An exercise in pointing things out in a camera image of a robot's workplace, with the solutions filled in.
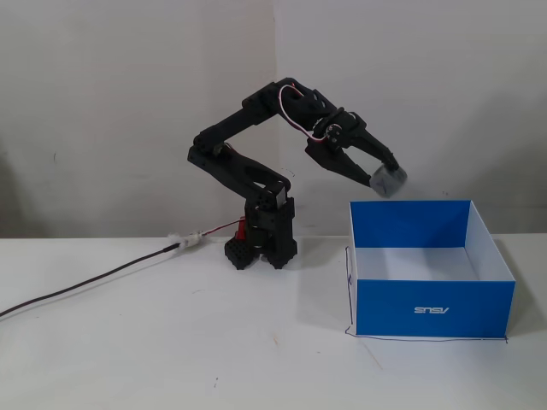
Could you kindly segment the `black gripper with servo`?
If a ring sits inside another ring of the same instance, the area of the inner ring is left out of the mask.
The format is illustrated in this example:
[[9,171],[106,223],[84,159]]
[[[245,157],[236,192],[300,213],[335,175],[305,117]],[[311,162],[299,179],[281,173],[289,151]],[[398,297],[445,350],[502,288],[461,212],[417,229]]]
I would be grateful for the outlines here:
[[381,161],[389,171],[399,169],[393,153],[366,130],[366,123],[343,108],[320,111],[314,121],[313,137],[305,152],[324,169],[360,185],[369,187],[371,177],[343,149],[358,148]]

